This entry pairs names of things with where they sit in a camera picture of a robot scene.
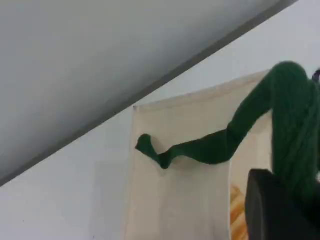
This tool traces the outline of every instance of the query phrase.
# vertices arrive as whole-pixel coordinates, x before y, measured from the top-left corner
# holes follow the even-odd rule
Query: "green knitted leg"
[[[287,68],[287,65],[290,63],[277,65],[263,78],[240,104],[226,129],[174,145],[160,154],[154,150],[150,135],[143,134],[139,137],[135,148],[155,160],[163,169],[168,168],[171,161],[181,155],[206,164],[228,161],[256,120],[270,109],[271,82],[279,69]]]

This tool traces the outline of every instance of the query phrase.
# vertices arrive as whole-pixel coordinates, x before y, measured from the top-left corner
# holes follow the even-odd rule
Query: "white ceiling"
[[[1,1],[0,178],[275,2]]]

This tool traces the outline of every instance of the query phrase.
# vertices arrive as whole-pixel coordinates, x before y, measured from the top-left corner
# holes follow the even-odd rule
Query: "green yarn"
[[[288,194],[308,209],[317,185],[319,85],[294,62],[274,66],[240,104],[226,129],[180,143],[157,154],[151,137],[139,137],[136,149],[166,169],[177,156],[205,164],[228,161],[256,120],[272,110],[272,171]]]

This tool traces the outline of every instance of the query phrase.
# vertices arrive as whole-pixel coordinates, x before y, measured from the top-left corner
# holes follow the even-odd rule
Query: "beige cloth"
[[[224,129],[241,101],[264,74],[256,73],[207,90],[135,108],[126,240],[230,238],[230,182],[235,182],[245,192],[247,175],[235,171],[234,179],[230,181],[230,161],[208,165],[187,157],[177,157],[168,169],[163,170],[133,148],[142,133],[153,136],[155,149],[163,152],[174,144]],[[266,122],[258,122],[244,141],[245,148],[239,147],[239,158],[237,153],[234,156],[239,160],[234,165],[243,169],[242,172],[249,169],[243,164],[244,160],[248,160],[250,166],[258,165],[255,160],[260,145],[270,140],[264,131]]]

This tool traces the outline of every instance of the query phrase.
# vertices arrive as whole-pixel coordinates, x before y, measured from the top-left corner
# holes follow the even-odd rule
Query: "knitted toy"
[[[223,163],[233,156],[256,120],[272,110],[272,172],[309,215],[320,162],[319,74],[310,80],[300,65],[281,62],[243,100],[226,129],[174,145],[160,154],[155,152],[151,136],[143,134],[135,148],[163,169],[180,155],[205,164]]]

